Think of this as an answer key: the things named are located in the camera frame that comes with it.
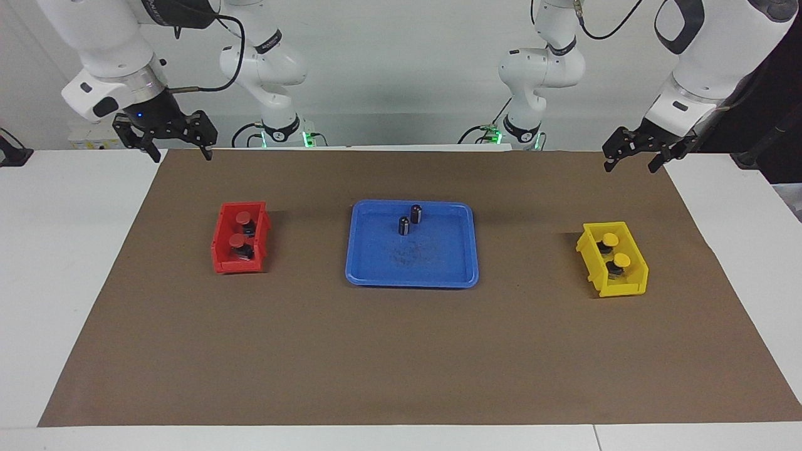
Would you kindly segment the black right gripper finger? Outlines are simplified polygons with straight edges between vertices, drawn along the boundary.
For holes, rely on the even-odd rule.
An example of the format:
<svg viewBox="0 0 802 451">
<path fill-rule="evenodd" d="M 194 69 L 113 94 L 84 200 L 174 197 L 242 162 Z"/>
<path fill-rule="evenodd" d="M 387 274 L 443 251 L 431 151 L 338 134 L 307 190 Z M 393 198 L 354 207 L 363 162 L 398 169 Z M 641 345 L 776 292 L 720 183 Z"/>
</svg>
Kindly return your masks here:
<svg viewBox="0 0 802 451">
<path fill-rule="evenodd" d="M 206 162 L 213 158 L 212 147 L 217 143 L 218 131 L 206 112 L 197 110 L 182 119 L 179 139 L 200 149 Z"/>
<path fill-rule="evenodd" d="M 126 115 L 115 115 L 113 129 L 126 148 L 137 149 L 148 155 L 154 163 L 160 163 L 162 154 L 154 145 L 149 129 L 142 136 L 137 135 L 132 121 Z"/>
</svg>

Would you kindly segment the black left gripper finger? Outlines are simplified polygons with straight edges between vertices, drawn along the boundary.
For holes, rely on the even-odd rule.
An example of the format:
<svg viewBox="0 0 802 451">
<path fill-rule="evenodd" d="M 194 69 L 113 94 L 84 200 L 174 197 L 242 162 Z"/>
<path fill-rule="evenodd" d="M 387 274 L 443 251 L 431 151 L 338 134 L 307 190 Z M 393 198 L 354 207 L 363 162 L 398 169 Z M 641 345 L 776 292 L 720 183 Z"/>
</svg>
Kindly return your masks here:
<svg viewBox="0 0 802 451">
<path fill-rule="evenodd" d="M 604 169 L 612 172 L 621 160 L 635 156 L 643 152 L 645 145 L 645 135 L 639 130 L 629 130 L 625 127 L 617 128 L 610 137 L 605 140 L 603 154 L 605 156 Z"/>
<path fill-rule="evenodd" d="M 682 160 L 689 152 L 690 141 L 679 141 L 675 145 L 662 146 L 648 163 L 649 172 L 656 174 L 662 166 L 673 160 Z"/>
</svg>

